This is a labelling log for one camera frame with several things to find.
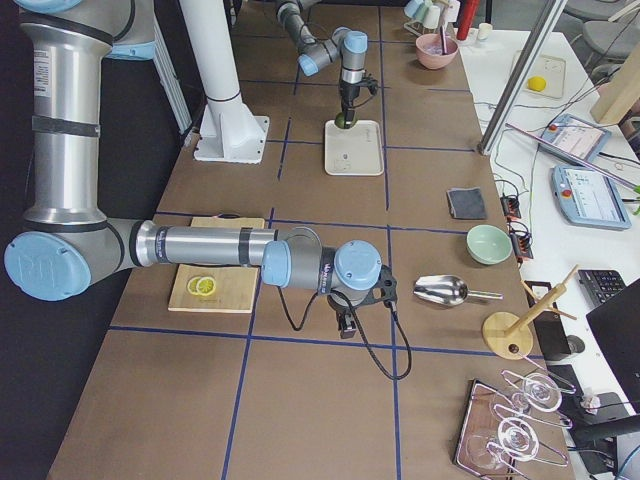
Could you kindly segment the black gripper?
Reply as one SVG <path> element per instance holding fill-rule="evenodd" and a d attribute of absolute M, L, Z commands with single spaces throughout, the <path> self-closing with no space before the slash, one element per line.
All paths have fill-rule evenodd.
<path fill-rule="evenodd" d="M 355 104 L 356 99 L 360 95 L 360 89 L 366 88 L 369 91 L 369 97 L 361 104 Z M 378 93 L 378 81 L 369 73 L 365 73 L 357 82 L 346 80 L 339 81 L 339 94 L 341 101 L 341 112 L 346 116 L 354 116 L 356 119 L 355 108 L 366 104 Z"/>
<path fill-rule="evenodd" d="M 342 292 L 331 292 L 329 306 L 334 310 L 341 339 L 351 339 L 358 332 L 364 336 L 364 329 L 352 301 Z"/>

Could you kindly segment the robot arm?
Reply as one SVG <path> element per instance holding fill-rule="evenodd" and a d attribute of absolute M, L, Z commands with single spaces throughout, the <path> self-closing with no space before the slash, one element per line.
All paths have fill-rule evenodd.
<path fill-rule="evenodd" d="M 1 6 L 1 238 L 8 241 L 19 229 L 22 212 L 33 202 L 33 185 L 45 180 L 41 159 L 32 151 L 29 114 L 38 100 L 30 94 L 30 46 L 19 31 L 19 8 Z M 151 215 L 163 194 L 179 144 L 170 138 L 169 103 L 154 65 L 129 60 L 122 49 L 153 38 L 153 21 L 160 18 L 181 73 L 182 87 L 191 92 L 193 106 L 213 95 L 212 83 L 228 74 L 217 66 L 223 43 L 212 38 L 194 42 L 187 18 L 194 13 L 181 1 L 83 1 L 66 3 L 61 17 L 79 32 L 109 35 L 100 51 L 97 80 L 78 78 L 60 94 L 71 101 L 89 91 L 106 131 L 95 163 L 92 201 L 108 216 L 141 219 Z M 5 348 L 33 348 L 61 341 L 66 335 L 95 338 L 115 308 L 125 277 L 117 274 L 86 295 L 62 304 L 32 299 L 11 284 L 1 283 L 1 343 Z"/>
<path fill-rule="evenodd" d="M 302 16 L 302 12 L 317 1 L 276 1 L 275 4 L 277 21 L 295 44 L 299 54 L 298 66 L 306 76 L 313 76 L 340 61 L 338 87 L 341 111 L 334 123 L 343 130 L 353 128 L 357 123 L 356 109 L 368 102 L 356 103 L 360 90 L 366 88 L 374 98 L 379 88 L 378 81 L 365 68 L 367 34 L 341 26 L 327 39 L 321 40 L 311 32 Z"/>

